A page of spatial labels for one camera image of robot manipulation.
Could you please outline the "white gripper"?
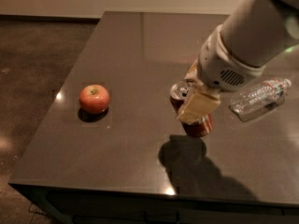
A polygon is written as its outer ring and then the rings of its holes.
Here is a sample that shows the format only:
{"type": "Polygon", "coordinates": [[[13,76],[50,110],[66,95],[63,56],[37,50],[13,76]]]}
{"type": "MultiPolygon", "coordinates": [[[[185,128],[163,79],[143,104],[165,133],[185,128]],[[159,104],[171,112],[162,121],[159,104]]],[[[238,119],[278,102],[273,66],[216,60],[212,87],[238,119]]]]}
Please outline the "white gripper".
{"type": "Polygon", "coordinates": [[[177,114],[177,119],[183,123],[199,121],[221,104],[221,91],[244,89],[265,69],[264,65],[253,67],[244,64],[230,54],[222,41],[221,28],[221,25],[217,26],[208,37],[200,49],[198,60],[193,62],[184,77],[195,82],[200,78],[207,86],[192,85],[177,114]]]}

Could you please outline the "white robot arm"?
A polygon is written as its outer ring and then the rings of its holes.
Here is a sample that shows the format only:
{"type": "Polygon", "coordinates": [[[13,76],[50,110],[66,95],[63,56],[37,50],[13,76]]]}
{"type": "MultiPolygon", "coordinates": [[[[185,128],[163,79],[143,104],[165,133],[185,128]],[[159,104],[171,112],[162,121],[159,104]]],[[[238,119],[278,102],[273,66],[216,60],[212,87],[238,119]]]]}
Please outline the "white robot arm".
{"type": "Polygon", "coordinates": [[[193,124],[260,77],[269,61],[299,41],[299,0],[244,0],[202,45],[186,78],[192,79],[178,120],[193,124]]]}

